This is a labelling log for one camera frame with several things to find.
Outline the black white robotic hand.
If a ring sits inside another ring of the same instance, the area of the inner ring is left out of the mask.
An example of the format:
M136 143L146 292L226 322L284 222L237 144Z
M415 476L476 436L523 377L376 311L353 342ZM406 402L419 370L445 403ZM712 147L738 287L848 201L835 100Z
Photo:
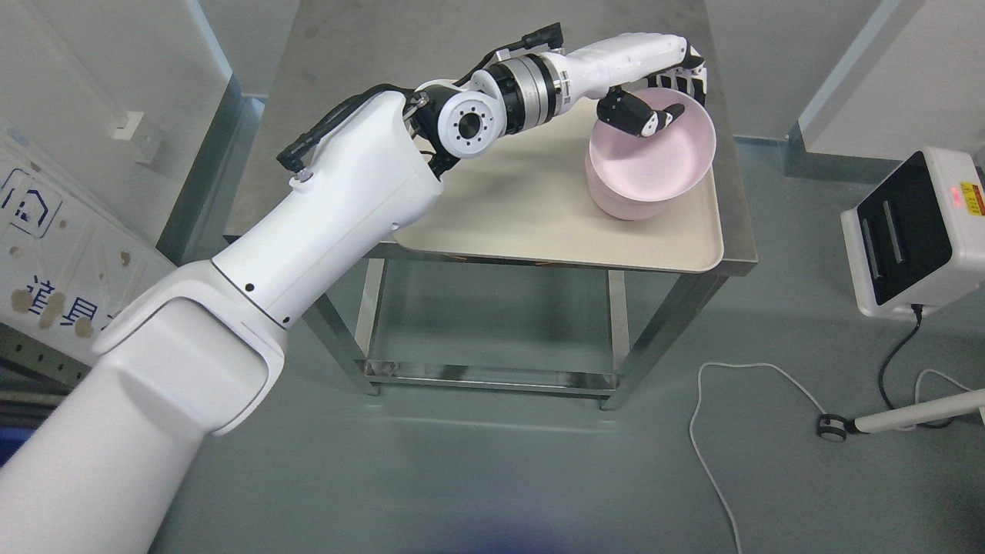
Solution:
M627 85L644 81L647 87L676 90L705 104L705 59L683 36L630 32L548 57L562 77L564 101L594 99L598 119L627 135L648 138L672 125L686 110L679 102L650 108L627 91Z

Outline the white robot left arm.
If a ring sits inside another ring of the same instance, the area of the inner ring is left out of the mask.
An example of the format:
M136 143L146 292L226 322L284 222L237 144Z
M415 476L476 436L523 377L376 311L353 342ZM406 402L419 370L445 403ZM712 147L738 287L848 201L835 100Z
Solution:
M205 439L273 389L292 324L425 215L444 172L557 113L562 43L553 24L456 81L373 85L285 147L289 195L127 305L92 371L2 467L2 551L147 552Z

